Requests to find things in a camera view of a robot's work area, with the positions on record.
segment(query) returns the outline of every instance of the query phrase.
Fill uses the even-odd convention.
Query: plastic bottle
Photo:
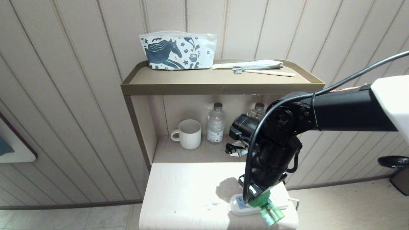
[[[254,117],[257,120],[261,121],[261,119],[264,117],[264,104],[263,103],[256,103],[254,106],[254,109],[251,109],[248,113],[247,116],[249,117]]]
[[[226,113],[222,109],[223,105],[217,102],[213,105],[213,110],[207,115],[207,140],[209,142],[220,143],[223,140]]]

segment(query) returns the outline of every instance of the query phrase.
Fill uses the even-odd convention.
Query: bottle cap
[[[254,107],[257,111],[263,111],[264,110],[264,104],[263,103],[256,103],[256,106]]]
[[[222,105],[220,102],[216,102],[216,103],[213,105],[213,108],[214,108],[214,110],[216,110],[216,111],[220,111],[220,110],[222,110],[223,105]]]

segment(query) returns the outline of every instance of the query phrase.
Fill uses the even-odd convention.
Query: mug handle
[[[173,137],[173,135],[175,135],[175,134],[177,134],[177,133],[180,133],[180,130],[179,130],[179,129],[175,129],[175,130],[173,130],[173,131],[171,132],[171,139],[172,139],[172,140],[174,140],[174,141],[180,141],[180,138],[174,138],[174,137]]]

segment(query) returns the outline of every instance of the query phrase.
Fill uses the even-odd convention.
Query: beige wall
[[[408,50],[408,19],[408,0],[0,1],[0,111],[39,154],[0,164],[0,206],[143,197],[148,171],[119,87],[145,59],[138,34],[216,33],[216,58],[288,59],[331,84]],[[408,74],[407,63],[347,86]],[[150,97],[165,101],[151,111],[168,115],[172,97]],[[408,153],[397,133],[311,131],[301,141],[289,186],[389,174],[376,158]]]

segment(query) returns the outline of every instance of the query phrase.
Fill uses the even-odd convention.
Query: tile floor
[[[299,230],[409,230],[409,196],[388,179],[289,191],[301,200]],[[0,211],[6,230],[138,230],[142,204]]]

